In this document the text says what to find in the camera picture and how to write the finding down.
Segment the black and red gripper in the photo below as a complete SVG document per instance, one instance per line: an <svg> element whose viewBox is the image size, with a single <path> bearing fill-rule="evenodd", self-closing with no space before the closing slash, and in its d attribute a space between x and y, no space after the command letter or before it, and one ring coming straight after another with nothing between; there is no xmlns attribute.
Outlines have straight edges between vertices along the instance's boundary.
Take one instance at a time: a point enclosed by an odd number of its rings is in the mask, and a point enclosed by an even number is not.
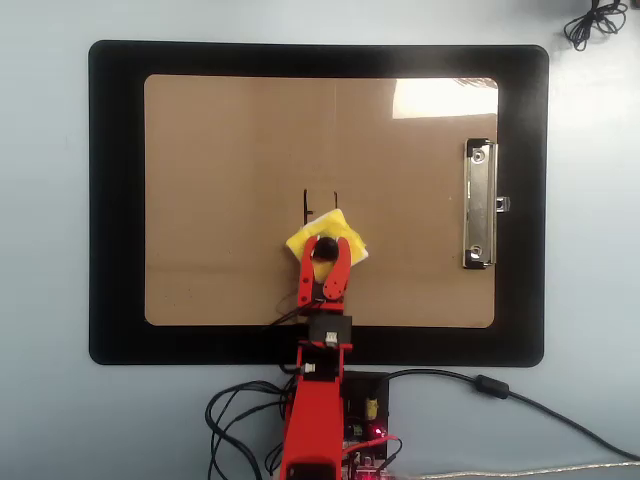
<svg viewBox="0 0 640 480"><path fill-rule="evenodd" d="M345 293L352 265L349 242L334 240L327 261L332 268L324 284L314 281L313 252L317 236L307 239L300 260L298 304L304 306L307 339L326 347L351 344L352 317L345 315Z"/></svg>

